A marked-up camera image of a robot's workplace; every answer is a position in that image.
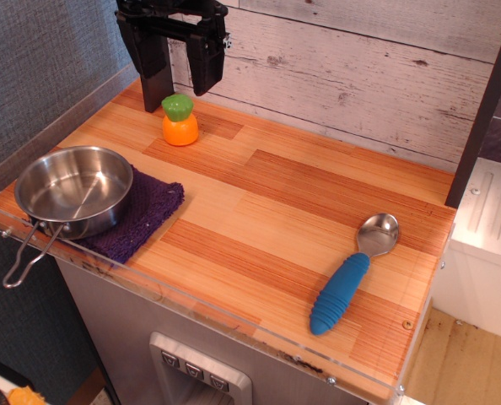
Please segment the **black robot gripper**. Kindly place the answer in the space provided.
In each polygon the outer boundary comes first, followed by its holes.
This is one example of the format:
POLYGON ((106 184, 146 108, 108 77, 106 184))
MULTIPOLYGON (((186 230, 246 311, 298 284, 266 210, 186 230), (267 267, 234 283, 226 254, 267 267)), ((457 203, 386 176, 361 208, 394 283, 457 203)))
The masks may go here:
POLYGON ((185 41, 193 92, 206 94, 223 77, 229 38, 218 1, 117 1, 121 38, 137 72, 152 78, 167 66, 164 38, 185 41))

